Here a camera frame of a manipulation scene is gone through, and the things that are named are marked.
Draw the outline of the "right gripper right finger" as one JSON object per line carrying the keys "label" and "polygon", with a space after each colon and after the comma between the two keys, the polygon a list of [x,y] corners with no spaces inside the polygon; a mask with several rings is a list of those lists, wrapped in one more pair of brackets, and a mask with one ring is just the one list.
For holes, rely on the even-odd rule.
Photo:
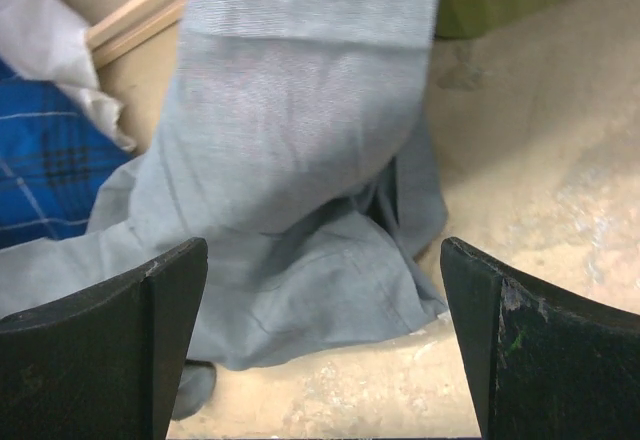
{"label": "right gripper right finger", "polygon": [[638,438],[638,315],[455,237],[440,268],[483,438]]}

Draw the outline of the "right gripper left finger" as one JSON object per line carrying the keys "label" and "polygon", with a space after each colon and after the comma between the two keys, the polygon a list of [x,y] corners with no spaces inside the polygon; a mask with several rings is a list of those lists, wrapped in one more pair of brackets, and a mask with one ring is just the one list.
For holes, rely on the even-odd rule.
{"label": "right gripper left finger", "polygon": [[2,438],[165,438],[207,268],[193,238],[3,318]]}

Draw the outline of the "grey button shirt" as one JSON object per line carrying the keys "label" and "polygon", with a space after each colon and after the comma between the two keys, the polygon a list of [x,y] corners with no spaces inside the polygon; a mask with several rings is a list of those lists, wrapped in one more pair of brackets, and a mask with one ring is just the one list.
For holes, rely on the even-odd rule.
{"label": "grey button shirt", "polygon": [[189,0],[149,149],[88,232],[1,254],[14,314],[191,237],[208,274],[173,416],[216,367],[396,338],[446,310],[417,255],[446,222],[423,98],[438,0]]}

